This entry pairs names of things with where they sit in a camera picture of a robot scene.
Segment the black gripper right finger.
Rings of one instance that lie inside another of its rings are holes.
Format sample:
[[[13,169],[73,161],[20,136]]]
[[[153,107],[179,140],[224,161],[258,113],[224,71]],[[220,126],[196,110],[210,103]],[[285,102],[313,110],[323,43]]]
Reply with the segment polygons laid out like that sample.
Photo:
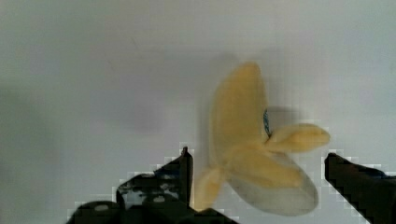
[[[395,224],[396,181],[384,172],[329,153],[325,179],[370,224]]]

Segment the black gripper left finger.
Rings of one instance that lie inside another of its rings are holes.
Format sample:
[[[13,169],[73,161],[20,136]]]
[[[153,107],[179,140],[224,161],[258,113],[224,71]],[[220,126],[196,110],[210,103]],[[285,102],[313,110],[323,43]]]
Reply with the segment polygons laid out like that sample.
[[[116,200],[84,203],[65,224],[238,224],[209,208],[190,207],[193,157],[180,156],[118,186]]]

